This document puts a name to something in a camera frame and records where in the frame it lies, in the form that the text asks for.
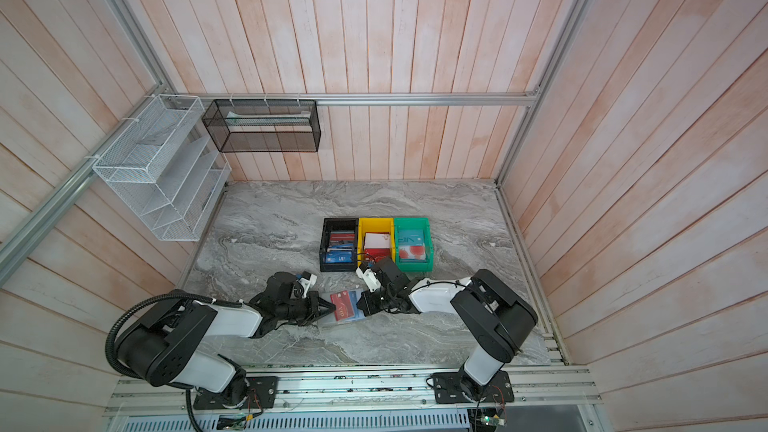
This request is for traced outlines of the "red credit card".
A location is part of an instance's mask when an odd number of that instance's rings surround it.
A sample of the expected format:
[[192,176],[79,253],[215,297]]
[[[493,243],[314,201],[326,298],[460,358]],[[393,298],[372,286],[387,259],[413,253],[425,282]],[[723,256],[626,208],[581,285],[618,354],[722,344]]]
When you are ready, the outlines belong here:
[[331,295],[331,303],[335,307],[334,318],[337,322],[343,322],[355,317],[356,312],[348,290],[333,293]]

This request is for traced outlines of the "grey card holder wallet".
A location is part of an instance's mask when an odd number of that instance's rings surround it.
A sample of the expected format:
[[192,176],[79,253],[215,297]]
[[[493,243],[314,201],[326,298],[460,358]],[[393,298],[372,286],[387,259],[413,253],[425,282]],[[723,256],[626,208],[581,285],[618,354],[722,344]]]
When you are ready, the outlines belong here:
[[363,320],[365,315],[357,306],[362,292],[362,289],[349,289],[333,293],[321,293],[320,297],[331,302],[335,306],[335,310],[321,318],[317,325],[319,327],[331,327]]

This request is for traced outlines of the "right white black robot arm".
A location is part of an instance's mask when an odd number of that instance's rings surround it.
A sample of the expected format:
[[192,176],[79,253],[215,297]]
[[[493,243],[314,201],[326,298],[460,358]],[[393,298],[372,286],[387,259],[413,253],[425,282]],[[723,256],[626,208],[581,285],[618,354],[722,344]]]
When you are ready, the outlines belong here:
[[538,324],[533,307],[487,269],[458,280],[410,279],[394,261],[383,258],[356,275],[367,286],[357,307],[367,317],[447,313],[458,316],[476,347],[456,372],[437,372],[427,380],[439,404],[512,402],[511,363]]

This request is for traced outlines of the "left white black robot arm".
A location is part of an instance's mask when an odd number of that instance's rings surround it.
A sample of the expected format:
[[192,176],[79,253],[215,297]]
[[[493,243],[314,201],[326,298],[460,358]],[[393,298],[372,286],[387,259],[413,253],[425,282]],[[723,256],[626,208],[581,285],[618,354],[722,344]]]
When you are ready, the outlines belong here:
[[283,325],[304,327],[336,306],[312,289],[316,276],[277,272],[248,301],[223,301],[174,289],[131,307],[107,334],[105,356],[119,374],[154,387],[222,393],[241,367],[199,350],[207,337],[258,339]]

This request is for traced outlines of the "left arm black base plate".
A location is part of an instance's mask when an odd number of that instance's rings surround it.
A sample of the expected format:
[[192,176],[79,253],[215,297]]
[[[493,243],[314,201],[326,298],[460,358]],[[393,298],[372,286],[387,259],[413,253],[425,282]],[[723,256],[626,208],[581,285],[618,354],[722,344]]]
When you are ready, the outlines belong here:
[[278,381],[277,376],[236,376],[221,392],[200,389],[193,401],[193,408],[256,411],[270,409],[274,406]]

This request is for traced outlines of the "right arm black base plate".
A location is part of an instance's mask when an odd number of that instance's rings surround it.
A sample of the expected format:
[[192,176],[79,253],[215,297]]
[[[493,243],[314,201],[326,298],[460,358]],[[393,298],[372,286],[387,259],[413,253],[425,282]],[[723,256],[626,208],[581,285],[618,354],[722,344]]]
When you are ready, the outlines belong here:
[[509,375],[497,371],[486,385],[477,385],[464,372],[438,372],[426,379],[438,404],[495,403],[506,405],[515,401]]

